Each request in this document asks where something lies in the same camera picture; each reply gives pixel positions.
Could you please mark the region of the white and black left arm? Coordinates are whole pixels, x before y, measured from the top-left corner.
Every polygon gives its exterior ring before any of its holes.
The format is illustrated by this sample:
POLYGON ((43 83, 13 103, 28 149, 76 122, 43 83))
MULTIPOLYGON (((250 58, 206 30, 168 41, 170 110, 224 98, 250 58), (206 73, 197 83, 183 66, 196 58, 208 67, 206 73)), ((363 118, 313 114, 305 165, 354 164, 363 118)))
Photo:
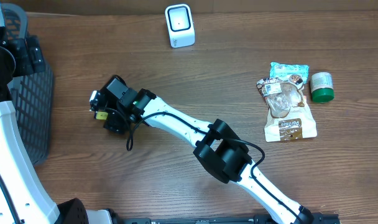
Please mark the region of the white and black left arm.
POLYGON ((49 153, 54 76, 25 11, 0 2, 0 223, 119 223, 110 209, 55 203, 34 167, 49 153))

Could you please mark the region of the green lid white jar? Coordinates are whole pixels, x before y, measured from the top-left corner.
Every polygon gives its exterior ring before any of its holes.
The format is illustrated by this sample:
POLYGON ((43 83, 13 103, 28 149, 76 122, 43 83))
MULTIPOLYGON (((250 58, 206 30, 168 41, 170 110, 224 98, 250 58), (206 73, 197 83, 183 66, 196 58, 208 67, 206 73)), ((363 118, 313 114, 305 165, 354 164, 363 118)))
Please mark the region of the green lid white jar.
POLYGON ((311 76, 311 98, 315 103, 327 103, 334 99, 333 79, 328 72, 318 72, 311 76))

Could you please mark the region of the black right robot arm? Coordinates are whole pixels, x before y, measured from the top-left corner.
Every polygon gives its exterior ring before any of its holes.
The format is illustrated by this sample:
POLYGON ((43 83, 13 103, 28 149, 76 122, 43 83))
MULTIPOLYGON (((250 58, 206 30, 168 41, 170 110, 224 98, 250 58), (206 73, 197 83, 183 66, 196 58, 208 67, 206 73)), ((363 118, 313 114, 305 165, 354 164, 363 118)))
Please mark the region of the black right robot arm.
POLYGON ((193 154, 210 175, 224 184, 240 186, 276 223, 313 223, 309 209, 287 197, 259 170, 264 158, 254 161, 249 149, 260 147, 240 139, 224 121, 195 119, 149 90, 135 91, 118 75, 93 91, 89 103, 95 119, 104 121, 104 128, 129 134, 128 151, 133 148, 134 132, 141 124, 159 128, 193 147, 193 154))

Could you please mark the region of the teal snack packet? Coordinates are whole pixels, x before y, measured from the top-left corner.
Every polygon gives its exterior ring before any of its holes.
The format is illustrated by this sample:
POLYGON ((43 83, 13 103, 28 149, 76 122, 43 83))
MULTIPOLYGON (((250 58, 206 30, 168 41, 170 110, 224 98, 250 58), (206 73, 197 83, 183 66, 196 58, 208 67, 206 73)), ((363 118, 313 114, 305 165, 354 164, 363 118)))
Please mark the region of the teal snack packet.
POLYGON ((270 78, 283 78, 290 75, 299 75, 304 83, 308 81, 309 76, 308 65, 289 65, 284 63, 270 63, 270 78))

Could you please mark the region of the yellow and blue bar packet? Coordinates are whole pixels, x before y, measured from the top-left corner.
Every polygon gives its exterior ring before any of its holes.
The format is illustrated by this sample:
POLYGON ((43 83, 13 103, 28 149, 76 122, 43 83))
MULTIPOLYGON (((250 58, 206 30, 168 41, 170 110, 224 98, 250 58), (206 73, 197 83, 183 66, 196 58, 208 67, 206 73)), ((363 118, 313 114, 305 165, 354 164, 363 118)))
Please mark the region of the yellow and blue bar packet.
POLYGON ((94 119, 97 120, 107 120, 109 113, 105 111, 95 111, 94 119))

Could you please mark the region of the beige Pantree snack bag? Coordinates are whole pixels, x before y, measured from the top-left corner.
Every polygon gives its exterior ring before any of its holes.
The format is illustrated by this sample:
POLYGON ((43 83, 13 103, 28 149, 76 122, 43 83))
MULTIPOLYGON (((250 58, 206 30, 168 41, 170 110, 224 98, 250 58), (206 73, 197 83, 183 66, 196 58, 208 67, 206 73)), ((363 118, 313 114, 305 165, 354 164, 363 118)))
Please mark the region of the beige Pantree snack bag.
POLYGON ((256 83, 268 107, 264 127, 267 142, 317 137, 316 121, 303 94, 304 84, 299 74, 263 78, 256 83))

